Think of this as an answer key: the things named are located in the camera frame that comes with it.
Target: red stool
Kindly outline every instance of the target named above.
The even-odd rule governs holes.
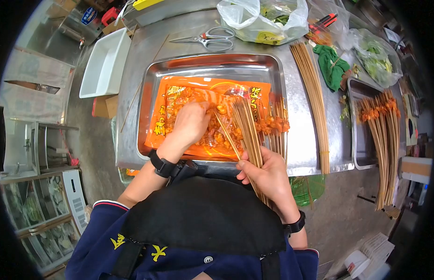
[[[118,14],[120,13],[120,10],[116,9],[115,7],[109,9],[102,17],[102,23],[105,26],[108,26],[108,24],[112,23],[116,18],[118,18]]]

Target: green mesh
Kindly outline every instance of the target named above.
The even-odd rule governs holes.
[[[297,176],[288,179],[293,197],[299,207],[312,206],[313,202],[324,193],[325,177],[323,175]]]

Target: right hand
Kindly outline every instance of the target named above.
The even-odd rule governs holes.
[[[237,179],[242,183],[249,184],[248,177],[253,180],[259,190],[271,199],[277,206],[282,202],[293,200],[293,194],[288,181],[287,170],[284,159],[278,153],[275,153],[263,146],[260,147],[264,165],[258,168],[248,161],[248,152],[244,151],[241,160],[236,165],[241,170]]]

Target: concrete floor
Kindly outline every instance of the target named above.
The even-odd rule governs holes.
[[[67,142],[73,156],[80,159],[83,189],[86,200],[93,204],[99,199],[115,200],[124,191],[120,182],[110,129],[110,120],[92,117],[94,98],[79,99],[83,78],[91,48],[85,50],[83,59],[75,71],[69,97],[67,124],[79,127],[70,131]],[[378,169],[352,170],[327,175],[326,190],[315,201],[313,210],[304,207],[309,247],[320,253],[320,264],[334,260],[332,268],[341,267],[359,241],[378,232],[388,234],[394,225],[385,213],[375,211],[374,204],[358,199],[362,193],[370,197],[377,192]]]

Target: shirt button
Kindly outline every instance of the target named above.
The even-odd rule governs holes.
[[[211,256],[205,257],[204,258],[204,263],[210,263],[212,262],[214,259]]]

